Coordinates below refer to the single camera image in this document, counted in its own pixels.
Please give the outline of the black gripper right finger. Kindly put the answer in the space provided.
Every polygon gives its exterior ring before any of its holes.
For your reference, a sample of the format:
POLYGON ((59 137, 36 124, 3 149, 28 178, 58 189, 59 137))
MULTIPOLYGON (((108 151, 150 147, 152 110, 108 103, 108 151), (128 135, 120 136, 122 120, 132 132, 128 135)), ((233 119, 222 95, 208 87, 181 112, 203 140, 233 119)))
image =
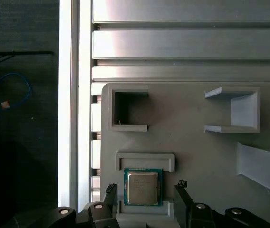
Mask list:
POLYGON ((269 222, 243 208, 228 208, 220 214, 207 204, 194 202, 186 188, 184 180, 174 185, 174 217, 182 228, 270 228, 269 222))

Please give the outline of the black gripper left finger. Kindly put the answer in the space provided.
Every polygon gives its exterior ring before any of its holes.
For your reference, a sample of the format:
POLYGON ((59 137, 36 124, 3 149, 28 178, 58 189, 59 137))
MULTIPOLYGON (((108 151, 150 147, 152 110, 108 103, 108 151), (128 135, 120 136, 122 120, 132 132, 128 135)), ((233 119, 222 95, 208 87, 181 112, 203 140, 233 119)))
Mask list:
POLYGON ((59 207, 46 215, 47 228, 117 228, 117 184, 110 184, 103 201, 87 204, 77 213, 73 208, 59 207))

